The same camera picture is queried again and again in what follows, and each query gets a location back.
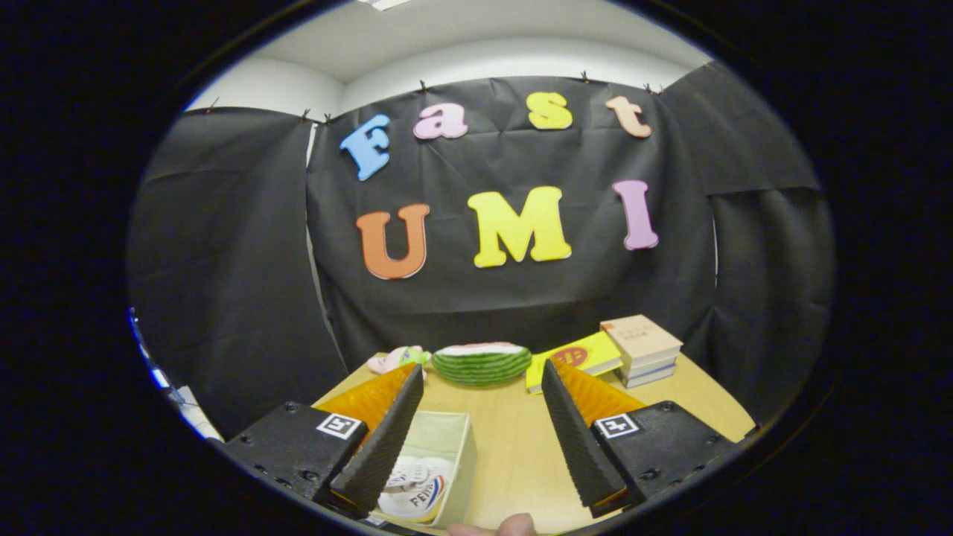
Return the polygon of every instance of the book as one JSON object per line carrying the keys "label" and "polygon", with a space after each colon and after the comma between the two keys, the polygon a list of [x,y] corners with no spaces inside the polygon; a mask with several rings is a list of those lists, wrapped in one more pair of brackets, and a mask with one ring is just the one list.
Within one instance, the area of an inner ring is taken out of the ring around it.
{"label": "book", "polygon": [[665,356],[657,360],[642,362],[641,364],[637,364],[635,366],[630,367],[628,372],[625,374],[625,376],[627,378],[632,378],[634,376],[641,376],[643,374],[648,374],[650,372],[659,370],[660,368],[666,367],[670,364],[675,364],[675,359],[678,356],[679,354],[676,353],[673,356]]}
{"label": "book", "polygon": [[533,355],[526,369],[526,390],[531,394],[542,392],[542,368],[546,360],[553,358],[575,368],[598,376],[622,366],[621,351],[604,331],[589,337],[563,344],[546,352]]}
{"label": "book", "polygon": [[662,329],[644,315],[606,320],[599,324],[621,351],[624,376],[641,371],[650,362],[674,359],[681,350],[681,340]]}
{"label": "book", "polygon": [[622,382],[622,385],[626,389],[631,389],[633,387],[638,387],[640,385],[645,385],[646,383],[661,380],[662,378],[668,378],[675,374],[675,364],[672,363],[668,366],[663,366],[660,369],[653,370],[647,374],[640,374],[638,376],[625,376],[622,372],[622,369],[616,369],[616,375],[618,380]]}

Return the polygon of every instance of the pink toy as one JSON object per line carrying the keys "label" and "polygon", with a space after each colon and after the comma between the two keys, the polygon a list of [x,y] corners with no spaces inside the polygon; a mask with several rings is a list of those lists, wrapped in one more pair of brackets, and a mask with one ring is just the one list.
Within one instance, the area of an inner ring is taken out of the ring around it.
{"label": "pink toy", "polygon": [[[383,358],[370,358],[367,367],[377,374],[384,374],[408,363],[424,365],[430,357],[430,352],[424,352],[420,346],[401,346]],[[427,371],[423,371],[423,379],[427,379]]]}

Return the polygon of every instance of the letter m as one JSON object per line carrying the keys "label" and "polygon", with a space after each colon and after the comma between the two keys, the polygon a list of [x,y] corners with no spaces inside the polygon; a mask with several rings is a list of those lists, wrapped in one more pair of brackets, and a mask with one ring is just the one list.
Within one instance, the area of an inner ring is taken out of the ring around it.
{"label": "letter m", "polygon": [[562,237],[559,222],[559,200],[562,191],[555,186],[539,186],[530,191],[520,215],[499,192],[483,192],[471,196],[467,206],[476,211],[479,228],[479,253],[474,264],[479,268],[502,266],[506,254],[500,251],[502,240],[516,262],[522,262],[535,239],[530,257],[536,261],[559,260],[573,253]]}

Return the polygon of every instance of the green watermelon rind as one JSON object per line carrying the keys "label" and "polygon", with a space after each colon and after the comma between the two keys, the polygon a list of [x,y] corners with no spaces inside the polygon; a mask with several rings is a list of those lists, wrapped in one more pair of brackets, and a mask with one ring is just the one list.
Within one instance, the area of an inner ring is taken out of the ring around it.
{"label": "green watermelon rind", "polygon": [[509,381],[525,372],[532,360],[529,349],[523,349],[515,354],[444,356],[434,353],[431,362],[440,376],[448,381],[480,386]]}

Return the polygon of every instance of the blue foam letter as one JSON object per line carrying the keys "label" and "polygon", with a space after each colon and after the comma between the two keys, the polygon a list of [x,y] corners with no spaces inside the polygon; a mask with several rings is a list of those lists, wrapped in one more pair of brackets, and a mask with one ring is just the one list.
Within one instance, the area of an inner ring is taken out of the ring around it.
{"label": "blue foam letter", "polygon": [[379,113],[341,142],[340,149],[347,149],[351,158],[357,162],[358,180],[366,180],[391,159],[387,153],[378,153],[375,150],[375,147],[387,149],[390,145],[391,140],[380,130],[380,127],[386,127],[390,122],[390,117]]}

